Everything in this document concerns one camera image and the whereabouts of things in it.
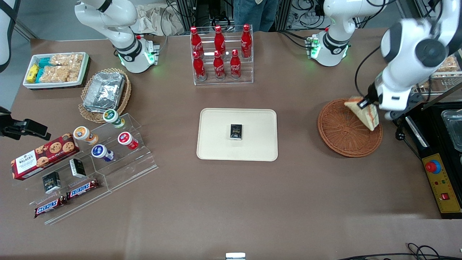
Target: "table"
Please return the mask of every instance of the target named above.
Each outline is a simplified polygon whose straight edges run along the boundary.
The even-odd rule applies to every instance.
[[[336,67],[308,60],[278,33],[255,34],[255,83],[196,88],[188,37],[171,37],[159,65],[129,74],[126,111],[159,169],[52,226],[11,185],[10,160],[43,140],[0,140],[0,255],[5,259],[338,259],[405,252],[406,242],[459,256],[462,221],[441,220],[421,162],[383,121],[383,142],[365,158],[331,151],[316,119],[329,101],[356,94],[359,62],[383,30],[361,29]],[[32,54],[85,51],[90,75],[122,68],[107,40],[32,40]],[[374,54],[360,72],[363,91],[384,68]],[[83,119],[81,89],[29,91],[21,87],[13,117],[32,118],[53,136]],[[199,114],[206,107],[269,108],[278,115],[279,157],[274,162],[202,161],[196,157]]]

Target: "round wicker basket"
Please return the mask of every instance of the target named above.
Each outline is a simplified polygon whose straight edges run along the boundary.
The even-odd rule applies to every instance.
[[[128,76],[125,72],[123,72],[122,70],[118,69],[118,68],[106,68],[106,69],[103,69],[102,71],[100,72],[107,72],[107,73],[113,73],[113,72],[117,72],[117,73],[120,73],[120,74],[123,74],[125,76],[125,85],[123,87],[123,93],[122,93],[122,96],[120,98],[120,102],[119,102],[119,108],[117,109],[117,113],[119,113],[119,115],[122,114],[123,110],[125,109],[125,107],[127,106],[127,103],[128,103],[128,99],[130,99],[130,93],[132,91],[132,85],[130,83],[130,80],[128,79]],[[84,89],[82,90],[82,94],[80,95],[80,97],[82,98],[82,101],[85,100],[85,97],[87,95],[87,92],[88,92],[88,88],[90,87],[91,85],[91,82],[93,81],[93,77],[94,75],[91,77],[91,79],[86,83]],[[90,121],[93,121],[93,122],[96,122],[96,123],[105,123],[106,121],[104,121],[103,119],[103,113],[96,113],[96,112],[89,112],[87,111],[85,108],[84,108],[84,104],[79,104],[79,111],[80,111],[80,114],[85,118],[85,119],[88,119]]]
[[[324,142],[335,152],[347,157],[364,157],[382,142],[382,125],[370,131],[344,103],[336,99],[325,105],[318,117],[318,130]]]

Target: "red-lidded cup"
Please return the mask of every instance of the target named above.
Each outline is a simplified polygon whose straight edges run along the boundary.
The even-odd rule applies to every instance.
[[[125,145],[130,150],[135,150],[138,147],[138,140],[133,138],[133,135],[129,132],[122,132],[117,138],[119,144]]]

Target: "acrylic bottle rack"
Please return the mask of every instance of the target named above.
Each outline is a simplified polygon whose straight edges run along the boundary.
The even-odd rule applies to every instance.
[[[30,217],[34,217],[34,209],[57,199],[59,196],[66,196],[70,192],[92,179],[98,179],[100,187],[89,190],[82,196],[74,197],[54,210],[39,215],[36,220],[43,221],[46,225],[52,225],[69,215],[97,202],[103,197],[110,195],[115,190],[129,184],[130,182],[152,172],[158,166],[154,162],[153,154],[145,146],[139,132],[141,125],[129,114],[122,115],[125,125],[122,128],[115,128],[111,124],[103,124],[92,130],[99,137],[98,143],[104,144],[115,154],[115,159],[106,162],[103,159],[94,158],[90,152],[93,146],[79,142],[80,151],[75,155],[66,158],[49,168],[27,178],[26,180],[13,180],[13,186],[25,189],[24,196],[29,203]],[[119,144],[117,137],[121,132],[128,131],[138,140],[139,145],[135,150]],[[77,178],[72,175],[69,160],[75,158],[83,162],[86,177]],[[42,176],[51,172],[58,172],[61,180],[61,189],[51,194],[45,194]]]
[[[204,48],[204,62],[205,71],[207,73],[207,79],[205,81],[200,81],[196,78],[194,67],[193,70],[193,79],[194,85],[211,85],[211,84],[236,84],[236,83],[253,83],[254,82],[254,45],[252,44],[252,54],[250,58],[242,58],[241,56],[241,36],[243,32],[243,25],[236,26],[222,26],[222,33],[225,37],[226,45],[226,55],[223,57],[223,62],[225,63],[225,74],[226,77],[224,80],[217,80],[215,77],[215,70],[213,67],[213,60],[215,59],[213,53],[215,51],[215,27],[197,27],[197,33],[201,37],[202,47]],[[250,25],[250,36],[252,41],[254,39],[254,32],[252,25]],[[189,45],[191,49],[191,61],[194,61],[193,58],[193,47]],[[231,78],[231,51],[239,51],[239,59],[241,60],[241,78],[235,80]]]

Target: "red button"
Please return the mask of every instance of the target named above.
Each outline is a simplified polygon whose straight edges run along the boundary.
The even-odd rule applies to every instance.
[[[441,199],[442,199],[442,200],[448,200],[448,199],[449,199],[449,194],[447,194],[447,193],[442,193],[442,194],[441,194]]]
[[[438,168],[436,166],[436,163],[429,161],[427,164],[425,164],[425,169],[427,169],[427,171],[431,173],[434,173]]]

